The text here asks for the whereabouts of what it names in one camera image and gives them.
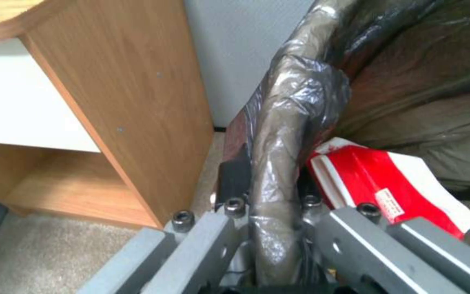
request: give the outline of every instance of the white drawer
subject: white drawer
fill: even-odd
[[[0,42],[0,143],[99,152],[19,39]]]

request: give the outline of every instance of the white wall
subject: white wall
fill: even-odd
[[[216,127],[250,98],[313,0],[185,0]]]

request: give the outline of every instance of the plastic wrap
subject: plastic wrap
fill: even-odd
[[[356,75],[385,41],[437,3],[317,0],[273,58],[244,108],[252,150],[250,228],[260,285],[310,278],[295,182],[298,166],[328,137],[349,100],[349,81],[334,66]]]

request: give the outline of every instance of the wood grain panel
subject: wood grain panel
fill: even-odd
[[[34,147],[0,144],[0,203],[52,151]]]
[[[17,37],[74,0],[0,0],[0,41]]]
[[[181,0],[79,0],[21,40],[158,225],[213,134]]]
[[[158,226],[102,154],[56,151],[5,202],[112,223]]]

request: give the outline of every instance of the metal bar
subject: metal bar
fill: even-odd
[[[176,247],[174,236],[144,228],[77,293],[138,293]]]
[[[349,285],[388,293],[461,293],[455,284],[351,207],[315,224],[315,245]]]
[[[388,233],[421,259],[470,292],[470,247],[425,219],[388,227]]]
[[[206,212],[142,293],[196,294],[203,286],[217,286],[239,244],[232,219]]]

